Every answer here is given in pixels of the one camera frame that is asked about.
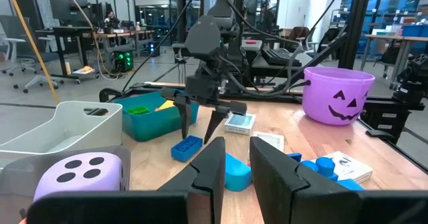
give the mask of purple foam die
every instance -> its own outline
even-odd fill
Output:
[[[58,191],[121,191],[122,161],[107,152],[67,157],[41,176],[34,201]]]

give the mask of floor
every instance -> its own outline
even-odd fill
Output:
[[[96,65],[95,55],[90,54],[90,63]],[[77,56],[70,56],[67,59],[70,62],[71,68],[78,69],[81,67],[80,61]],[[144,58],[136,59],[134,64],[138,67]],[[186,74],[192,75],[198,66],[198,61],[189,59],[186,67]],[[324,66],[337,66],[337,62],[324,62]],[[173,52],[170,49],[163,49],[160,56],[151,58],[144,64],[140,71],[137,72],[135,77],[132,79],[131,84],[136,82],[153,81],[159,76],[162,76],[165,72],[169,71],[174,67]],[[10,66],[1,65],[0,69],[5,69]],[[359,70],[360,60],[356,60],[354,68]],[[60,67],[58,62],[52,62],[48,66],[50,73],[60,73]],[[391,96],[393,91],[390,90],[389,80],[382,78],[383,66],[367,64],[365,69],[366,72],[370,72],[376,76],[376,82],[372,87],[371,96]],[[392,68],[389,70],[389,76],[392,74]],[[13,77],[6,75],[0,75],[0,119],[5,124],[2,124],[0,128],[0,143],[7,142],[32,128],[48,121],[54,115],[54,109],[47,108],[22,108],[15,106],[4,106],[1,103],[13,103],[13,104],[33,104],[42,106],[55,106],[55,101],[52,97],[50,89],[45,84],[44,86],[32,86],[29,88],[29,93],[24,94],[22,87],[34,77],[32,72],[21,73],[16,72]],[[129,75],[118,80],[106,80],[103,77],[95,79],[94,76],[88,76],[87,80],[83,80],[80,85],[75,84],[73,80],[66,80],[64,85],[60,85],[60,88],[56,90],[61,102],[67,100],[84,100],[84,101],[98,101],[98,92],[103,88],[114,88],[121,90],[125,82],[129,79]],[[174,69],[165,76],[163,76],[159,82],[178,82],[179,81],[179,70]],[[282,82],[283,79],[278,78],[274,82]],[[14,84],[18,84],[20,89],[15,90],[12,88]],[[406,127],[416,132],[422,137],[428,139],[428,132],[425,131],[426,125],[428,124],[428,110],[422,112],[413,112],[407,123]],[[410,134],[403,133],[398,145],[408,152],[411,156],[416,158],[419,162],[428,166],[428,146],[412,137]]]

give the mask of green object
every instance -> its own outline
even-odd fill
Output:
[[[122,129],[138,142],[152,140],[172,131],[181,129],[181,119],[177,107],[166,108],[154,111],[162,106],[167,99],[161,96],[160,92],[142,94],[129,98],[115,100],[123,107]],[[146,114],[131,114],[129,110],[144,106],[150,112]],[[191,124],[197,119],[199,106],[191,104]]]
[[[144,106],[131,108],[127,110],[129,114],[139,115],[139,114],[148,114],[150,110]]]

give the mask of jack-o'-lantern face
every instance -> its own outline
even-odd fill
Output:
[[[359,104],[364,104],[367,94],[368,92],[366,92],[366,94],[362,97],[361,101],[359,101],[356,98],[347,98],[345,96],[345,93],[342,90],[339,90],[339,92],[337,92],[333,96],[333,98],[337,100],[342,100],[341,102],[343,103],[342,104],[338,103],[334,108],[331,105],[328,105],[328,109],[334,117],[340,118],[341,120],[352,120],[360,114],[360,111],[357,111],[353,115],[344,115],[344,114],[341,114],[341,110],[346,108],[347,109],[346,112],[349,112],[348,108],[356,108],[358,107]]]

